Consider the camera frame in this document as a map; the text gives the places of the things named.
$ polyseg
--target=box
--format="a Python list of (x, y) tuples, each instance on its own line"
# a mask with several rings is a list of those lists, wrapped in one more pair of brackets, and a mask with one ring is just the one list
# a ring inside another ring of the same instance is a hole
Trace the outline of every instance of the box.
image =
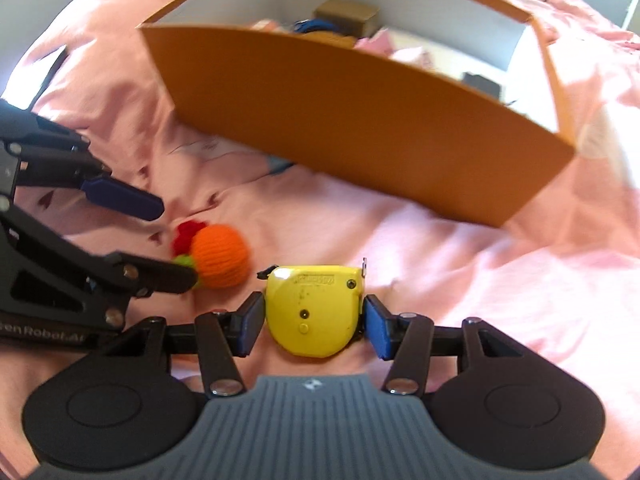
[[(574, 154), (538, 22), (504, 0), (354, 0), (433, 71), (293, 34), (327, 0), (175, 0), (140, 26), (180, 120), (460, 221), (500, 226)], [(462, 82), (500, 84), (496, 99)]]

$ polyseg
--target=white logo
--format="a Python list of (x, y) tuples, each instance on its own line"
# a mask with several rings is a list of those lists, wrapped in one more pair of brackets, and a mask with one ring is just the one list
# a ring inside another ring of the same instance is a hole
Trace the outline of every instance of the white logo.
[(322, 384), (318, 379), (309, 379), (302, 384), (307, 390), (310, 392), (316, 391), (318, 388), (322, 388), (324, 384)]

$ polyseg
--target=red yarn flower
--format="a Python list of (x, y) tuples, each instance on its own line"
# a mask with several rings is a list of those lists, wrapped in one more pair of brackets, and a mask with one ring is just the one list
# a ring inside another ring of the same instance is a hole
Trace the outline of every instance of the red yarn flower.
[(174, 256), (181, 254), (189, 254), (191, 251), (191, 241), (198, 231), (207, 226), (206, 222), (197, 222), (195, 220), (187, 220), (178, 225), (178, 235), (171, 244)]

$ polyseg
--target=orange knitted ball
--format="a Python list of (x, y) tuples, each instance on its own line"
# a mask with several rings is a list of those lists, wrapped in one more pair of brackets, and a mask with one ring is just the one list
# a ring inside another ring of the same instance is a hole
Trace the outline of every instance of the orange knitted ball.
[(198, 231), (190, 253), (200, 281), (209, 288), (240, 285), (251, 273), (249, 248), (228, 225), (214, 224)]

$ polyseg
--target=pink fabric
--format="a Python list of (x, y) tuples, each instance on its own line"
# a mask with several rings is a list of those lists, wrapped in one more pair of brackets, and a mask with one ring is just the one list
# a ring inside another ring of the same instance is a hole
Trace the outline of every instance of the pink fabric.
[[(267, 161), (258, 153), (209, 159), (179, 149), (205, 137), (175, 121), (135, 30), (168, 1), (76, 0), (21, 62), (69, 46), (69, 59), (36, 110), (87, 133), (115, 176), (164, 198), (165, 215), (151, 223), (124, 218), (72, 190), (21, 190), (23, 208), (95, 253), (120, 248), (169, 259), (172, 228), (195, 218), (235, 226), (251, 246), (256, 270), (275, 262), (357, 264), (366, 256), (367, 290), (392, 310), (450, 325), (483, 317), (583, 380), (607, 410), (593, 463), (616, 480), (638, 466), (637, 37), (580, 0), (511, 0), (535, 12), (553, 42), (580, 155), (496, 230), (447, 221), (302, 167), (265, 176)], [(251, 280), (233, 290), (156, 295), (133, 301), (128, 321), (155, 314), (189, 322), (199, 312), (234, 309), (261, 287)], [(9, 475), (25, 475), (36, 464), (20, 428), (24, 399), (71, 359), (2, 347), (0, 467)], [(249, 384), (259, 374), (362, 371), (379, 383), (388, 363), (377, 361), (365, 342), (329, 360), (294, 358), (265, 330), (239, 367)], [(432, 388), (454, 373), (447, 361), (433, 368)], [(194, 386), (196, 370), (193, 360), (177, 366)]]

